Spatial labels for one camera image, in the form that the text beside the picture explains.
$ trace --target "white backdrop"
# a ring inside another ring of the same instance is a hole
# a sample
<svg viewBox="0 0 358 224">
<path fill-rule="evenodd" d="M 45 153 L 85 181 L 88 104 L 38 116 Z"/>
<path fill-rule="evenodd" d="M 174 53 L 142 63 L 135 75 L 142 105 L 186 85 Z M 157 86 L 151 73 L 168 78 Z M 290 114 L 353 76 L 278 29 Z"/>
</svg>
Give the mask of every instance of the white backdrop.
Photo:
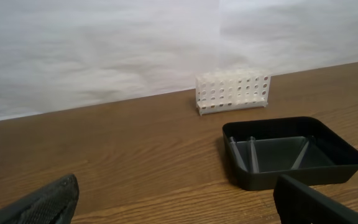
<svg viewBox="0 0 358 224">
<path fill-rule="evenodd" d="M 0 119 L 358 61 L 358 0 L 0 0 Z"/>
</svg>

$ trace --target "wood grain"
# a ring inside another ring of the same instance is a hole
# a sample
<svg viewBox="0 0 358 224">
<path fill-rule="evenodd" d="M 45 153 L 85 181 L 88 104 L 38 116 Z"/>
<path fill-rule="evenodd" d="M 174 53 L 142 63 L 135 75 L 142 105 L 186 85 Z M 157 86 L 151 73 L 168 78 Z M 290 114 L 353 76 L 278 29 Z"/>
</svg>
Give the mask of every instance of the wood grain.
<svg viewBox="0 0 358 224">
<path fill-rule="evenodd" d="M 272 190 L 239 189 L 221 128 L 312 116 L 358 149 L 358 63 L 272 78 L 266 108 L 200 117 L 194 90 L 0 121 L 0 208 L 74 173 L 72 223 L 280 223 Z M 315 186 L 358 212 L 358 172 Z"/>
</svg>

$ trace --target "black plastic bin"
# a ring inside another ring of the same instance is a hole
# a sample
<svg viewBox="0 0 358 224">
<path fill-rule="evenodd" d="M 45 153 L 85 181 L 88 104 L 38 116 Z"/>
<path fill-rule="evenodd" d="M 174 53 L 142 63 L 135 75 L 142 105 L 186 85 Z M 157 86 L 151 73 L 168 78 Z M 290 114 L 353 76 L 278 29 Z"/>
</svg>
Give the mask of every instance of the black plastic bin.
<svg viewBox="0 0 358 224">
<path fill-rule="evenodd" d="M 314 118 L 227 123 L 223 138 L 244 190 L 274 189 L 282 174 L 306 185 L 340 184 L 358 170 L 358 151 Z"/>
</svg>

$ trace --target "white paper background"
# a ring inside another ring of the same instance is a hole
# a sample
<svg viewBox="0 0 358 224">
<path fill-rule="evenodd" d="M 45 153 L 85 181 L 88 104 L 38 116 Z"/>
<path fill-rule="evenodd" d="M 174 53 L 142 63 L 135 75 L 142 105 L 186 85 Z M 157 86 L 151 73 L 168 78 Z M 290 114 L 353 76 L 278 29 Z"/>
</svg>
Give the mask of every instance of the white paper background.
<svg viewBox="0 0 358 224">
<path fill-rule="evenodd" d="M 356 0 L 0 0 L 0 119 L 355 61 Z"/>
</svg>

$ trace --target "brown wooden surface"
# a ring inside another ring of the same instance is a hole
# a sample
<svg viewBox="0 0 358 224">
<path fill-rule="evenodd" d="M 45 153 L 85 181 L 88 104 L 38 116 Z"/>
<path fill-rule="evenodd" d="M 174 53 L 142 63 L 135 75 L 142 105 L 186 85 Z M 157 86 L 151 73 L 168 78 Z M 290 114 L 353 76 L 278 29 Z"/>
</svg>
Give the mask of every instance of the brown wooden surface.
<svg viewBox="0 0 358 224">
<path fill-rule="evenodd" d="M 72 172 L 72 223 L 279 223 L 272 190 L 229 181 L 222 125 L 312 116 L 358 149 L 358 63 L 273 77 L 268 102 L 200 117 L 189 90 L 1 121 L 0 208 Z M 358 212 L 358 172 L 314 188 Z"/>
</svg>

